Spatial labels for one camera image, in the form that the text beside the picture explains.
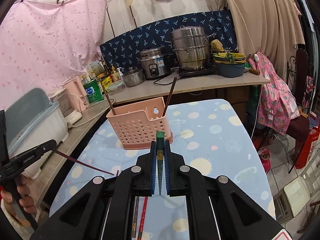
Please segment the left hand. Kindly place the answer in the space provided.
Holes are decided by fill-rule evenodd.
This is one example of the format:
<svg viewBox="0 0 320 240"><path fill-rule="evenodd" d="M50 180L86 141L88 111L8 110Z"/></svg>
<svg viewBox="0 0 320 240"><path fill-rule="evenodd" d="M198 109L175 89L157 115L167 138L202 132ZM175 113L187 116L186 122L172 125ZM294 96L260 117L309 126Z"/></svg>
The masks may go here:
<svg viewBox="0 0 320 240"><path fill-rule="evenodd" d="M30 189L27 185L27 178L23 175L16 177L16 181L11 183L1 183L3 189L1 190L1 197L5 210L10 217L18 225L29 228L31 223L26 219L25 213L35 217L37 208L34 204L33 198L30 196Z"/></svg>

